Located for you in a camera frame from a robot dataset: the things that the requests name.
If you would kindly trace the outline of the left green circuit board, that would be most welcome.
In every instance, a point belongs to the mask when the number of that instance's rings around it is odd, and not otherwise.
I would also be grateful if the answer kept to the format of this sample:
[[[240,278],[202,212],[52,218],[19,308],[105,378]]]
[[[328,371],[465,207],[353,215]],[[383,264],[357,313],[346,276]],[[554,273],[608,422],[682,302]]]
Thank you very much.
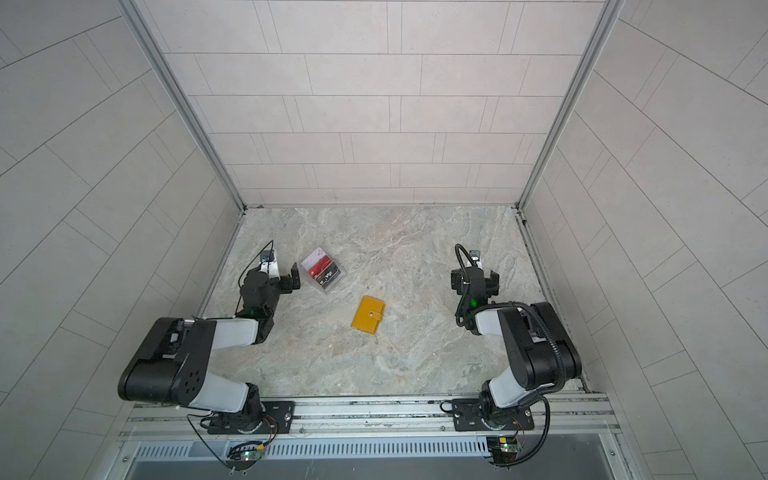
[[[245,472],[262,459],[265,449],[261,441],[235,445],[227,452],[226,463],[231,470]]]

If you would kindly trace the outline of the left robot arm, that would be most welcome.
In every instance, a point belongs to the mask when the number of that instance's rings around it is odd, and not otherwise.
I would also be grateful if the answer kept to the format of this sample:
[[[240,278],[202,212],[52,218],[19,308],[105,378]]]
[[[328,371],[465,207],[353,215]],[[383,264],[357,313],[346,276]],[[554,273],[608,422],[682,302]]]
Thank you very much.
[[[209,371],[211,354],[266,341],[281,296],[301,286],[296,264],[281,275],[274,261],[247,272],[242,309],[233,317],[155,321],[118,382],[121,399],[203,411],[210,435],[287,434],[295,403],[266,401],[259,388]]]

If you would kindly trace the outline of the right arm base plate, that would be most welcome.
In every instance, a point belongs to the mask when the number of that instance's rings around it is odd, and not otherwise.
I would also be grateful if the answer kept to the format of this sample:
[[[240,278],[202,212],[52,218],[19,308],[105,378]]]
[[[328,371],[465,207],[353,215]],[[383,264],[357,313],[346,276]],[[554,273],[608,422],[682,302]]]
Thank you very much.
[[[445,412],[458,432],[531,431],[535,428],[532,414],[521,408],[501,409],[490,400],[454,398]]]

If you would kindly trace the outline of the red white card in box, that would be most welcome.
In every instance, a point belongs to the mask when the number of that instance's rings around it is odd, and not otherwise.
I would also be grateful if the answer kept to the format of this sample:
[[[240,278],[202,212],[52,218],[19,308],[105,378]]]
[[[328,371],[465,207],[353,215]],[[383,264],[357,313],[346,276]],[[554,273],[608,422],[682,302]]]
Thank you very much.
[[[310,278],[315,279],[332,262],[331,257],[322,248],[317,248],[301,262],[301,266]]]

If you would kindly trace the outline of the yellow leather card holder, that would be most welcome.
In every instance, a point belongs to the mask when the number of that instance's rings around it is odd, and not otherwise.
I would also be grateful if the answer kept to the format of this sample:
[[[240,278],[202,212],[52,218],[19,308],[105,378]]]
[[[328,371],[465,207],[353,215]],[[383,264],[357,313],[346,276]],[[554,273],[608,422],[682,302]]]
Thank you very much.
[[[351,327],[363,333],[375,335],[381,324],[386,304],[376,298],[364,296],[355,313]]]

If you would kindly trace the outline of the right green circuit board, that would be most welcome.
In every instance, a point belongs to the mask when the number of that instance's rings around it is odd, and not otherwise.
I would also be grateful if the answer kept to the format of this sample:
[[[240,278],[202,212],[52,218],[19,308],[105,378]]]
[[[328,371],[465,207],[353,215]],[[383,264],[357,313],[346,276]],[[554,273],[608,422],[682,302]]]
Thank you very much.
[[[488,460],[495,466],[511,466],[518,458],[520,442],[516,437],[487,437]]]

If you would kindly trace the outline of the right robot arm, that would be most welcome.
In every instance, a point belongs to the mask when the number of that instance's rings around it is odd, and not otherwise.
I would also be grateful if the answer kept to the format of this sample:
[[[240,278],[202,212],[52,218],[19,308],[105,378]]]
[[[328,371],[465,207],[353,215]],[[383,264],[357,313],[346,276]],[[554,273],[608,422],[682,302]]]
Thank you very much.
[[[451,272],[460,296],[457,325],[476,336],[503,340],[508,366],[486,381],[476,398],[451,402],[459,432],[532,430],[531,407],[581,375],[582,363],[565,328],[548,302],[496,303],[499,275],[476,266]]]

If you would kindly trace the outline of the green circuit board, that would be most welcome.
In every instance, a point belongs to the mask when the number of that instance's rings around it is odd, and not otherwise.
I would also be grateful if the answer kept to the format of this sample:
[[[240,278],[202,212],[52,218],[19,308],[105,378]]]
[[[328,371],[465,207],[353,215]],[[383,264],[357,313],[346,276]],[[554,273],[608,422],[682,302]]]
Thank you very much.
[[[495,466],[511,466],[518,458],[520,442],[516,437],[487,437],[488,460]]]
[[[262,459],[265,449],[261,441],[235,445],[227,452],[226,463],[231,470],[245,472]]]

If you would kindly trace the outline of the aluminium mounting rail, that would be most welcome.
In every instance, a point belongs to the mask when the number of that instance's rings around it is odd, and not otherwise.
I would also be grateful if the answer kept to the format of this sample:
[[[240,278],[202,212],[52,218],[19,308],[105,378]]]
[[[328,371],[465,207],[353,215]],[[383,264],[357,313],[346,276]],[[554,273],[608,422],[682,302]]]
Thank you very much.
[[[280,440],[514,433],[531,438],[545,425],[553,434],[621,430],[608,397],[583,391],[561,391],[547,402],[517,407],[495,420],[482,419],[478,399],[459,396],[267,398],[261,406],[266,418],[257,430],[223,427],[215,418],[212,438],[241,440],[269,433]]]

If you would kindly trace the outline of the clear plastic card box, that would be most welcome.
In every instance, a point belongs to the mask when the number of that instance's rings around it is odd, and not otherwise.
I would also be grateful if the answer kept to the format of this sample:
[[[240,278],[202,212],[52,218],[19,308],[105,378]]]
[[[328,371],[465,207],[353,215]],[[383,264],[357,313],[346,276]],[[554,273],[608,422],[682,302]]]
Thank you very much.
[[[301,268],[309,277],[311,284],[323,293],[329,293],[344,276],[341,265],[323,248],[316,248],[301,262]]]

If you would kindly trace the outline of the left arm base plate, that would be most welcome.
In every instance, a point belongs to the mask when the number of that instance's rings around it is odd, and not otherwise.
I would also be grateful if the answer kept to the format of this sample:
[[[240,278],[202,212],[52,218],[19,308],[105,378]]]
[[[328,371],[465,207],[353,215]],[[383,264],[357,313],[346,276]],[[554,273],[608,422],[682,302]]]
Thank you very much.
[[[287,434],[295,406],[293,401],[262,401],[254,412],[249,406],[240,413],[214,412],[201,426],[211,435]]]

